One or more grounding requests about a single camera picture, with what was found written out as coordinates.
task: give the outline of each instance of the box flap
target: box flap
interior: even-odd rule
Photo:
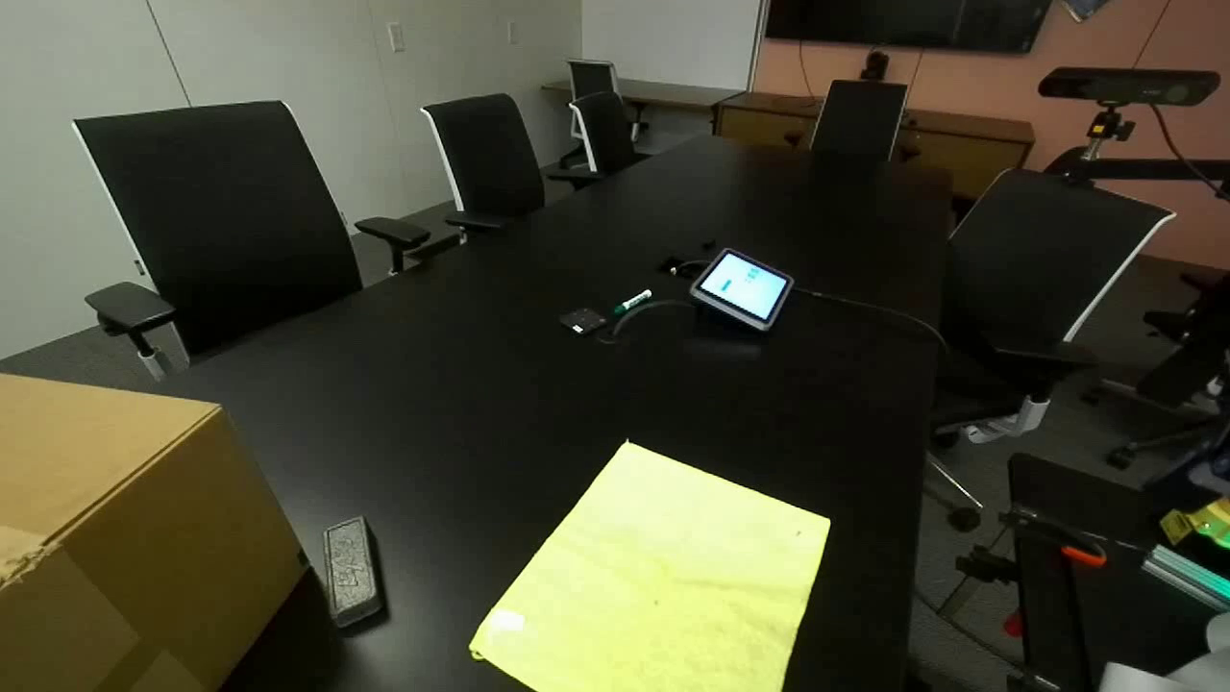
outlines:
[[[0,373],[0,586],[214,411]]]

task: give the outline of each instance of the television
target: television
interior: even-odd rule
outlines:
[[[852,45],[1029,53],[1049,0],[767,0],[766,34]]]

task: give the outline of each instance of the floor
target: floor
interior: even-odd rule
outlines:
[[[357,257],[365,280],[379,280],[389,272],[389,257],[375,241],[357,240]],[[1149,340],[1142,327],[1142,308],[1181,308],[1189,298],[1181,280],[1159,272],[1130,272],[1094,321],[1079,336],[1079,352],[1086,352],[1116,379],[1130,379],[1142,366],[1167,354],[1165,343]],[[60,382],[88,384],[142,384],[145,373],[131,359],[131,352],[99,330],[82,330],[60,343],[37,346],[29,354],[0,363],[8,373],[41,373]],[[1008,690],[1011,660],[1020,660],[1020,639],[1004,636],[1004,621],[1013,614],[1011,586],[966,586],[953,569],[953,559],[971,548],[990,548],[1011,559],[1011,536],[998,528],[998,513],[1008,507],[1008,457],[1029,449],[1039,457],[1111,476],[1120,484],[1136,484],[1165,464],[1165,453],[1142,453],[1130,468],[1111,468],[1102,453],[1127,434],[1145,434],[1165,428],[1158,416],[1142,416],[1127,405],[1093,409],[1079,391],[1099,379],[1079,373],[1058,398],[1042,425],[1042,430],[990,443],[990,445],[956,445],[945,453],[953,472],[969,481],[986,502],[986,518],[971,536],[956,536],[945,522],[945,507],[925,496],[921,503],[921,539],[919,539],[919,573],[913,573],[913,627],[911,627],[911,660],[925,690],[933,692],[990,692]]]

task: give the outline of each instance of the white wall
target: white wall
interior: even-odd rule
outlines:
[[[560,113],[539,85],[579,49],[579,0],[150,0],[193,104],[282,98],[347,221],[447,202],[425,102],[516,94],[543,161]],[[93,325],[82,298],[133,279],[72,120],[179,108],[145,0],[2,0],[0,359]]]
[[[579,0],[579,53],[624,77],[744,89],[761,0]]]

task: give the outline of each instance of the chair backrest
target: chair backrest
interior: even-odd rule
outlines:
[[[630,117],[616,94],[588,94],[570,104],[579,125],[583,161],[593,173],[616,176],[638,161],[630,145]]]
[[[459,211],[520,221],[544,204],[523,113],[507,94],[425,104],[421,117]]]
[[[347,222],[286,104],[77,120],[187,354],[357,291]]]
[[[956,222],[945,327],[990,343],[1071,343],[1171,211],[1049,173],[1004,173]]]
[[[611,61],[570,61],[574,102],[588,94],[617,94]]]
[[[904,104],[904,85],[833,82],[812,149],[893,161]]]

